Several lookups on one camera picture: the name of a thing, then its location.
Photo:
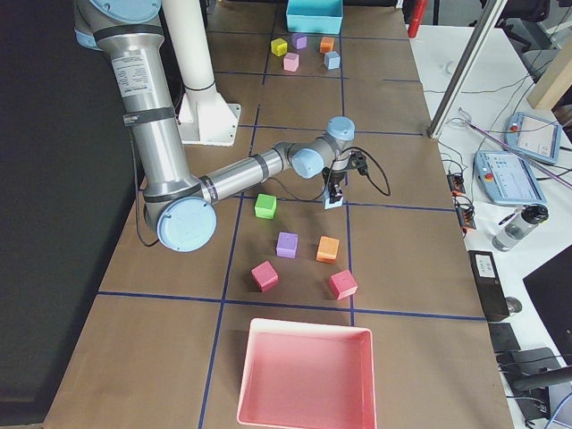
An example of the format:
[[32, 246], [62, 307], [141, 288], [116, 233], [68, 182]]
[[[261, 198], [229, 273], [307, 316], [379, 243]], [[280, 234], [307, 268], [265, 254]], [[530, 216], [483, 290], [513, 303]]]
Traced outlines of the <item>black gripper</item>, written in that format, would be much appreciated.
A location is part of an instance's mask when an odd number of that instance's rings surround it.
[[332, 170], [325, 167], [322, 170], [322, 176], [324, 179], [324, 195], [329, 196], [330, 202], [336, 201], [336, 196], [339, 200], [343, 200], [342, 185], [347, 178], [347, 172], [345, 170]]

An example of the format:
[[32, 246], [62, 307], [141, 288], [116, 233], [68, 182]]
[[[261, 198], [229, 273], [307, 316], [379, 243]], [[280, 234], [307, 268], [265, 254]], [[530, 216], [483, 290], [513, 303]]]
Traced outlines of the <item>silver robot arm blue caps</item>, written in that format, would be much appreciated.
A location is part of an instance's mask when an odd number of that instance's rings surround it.
[[114, 71], [125, 106], [123, 122], [147, 177], [143, 214], [167, 248], [204, 246], [216, 227], [216, 202], [293, 170], [310, 179], [345, 167], [343, 151], [355, 126], [332, 118], [306, 144], [282, 142], [215, 172], [191, 174], [189, 143], [230, 145], [240, 107], [218, 92], [197, 1], [77, 1], [78, 43], [102, 52]]

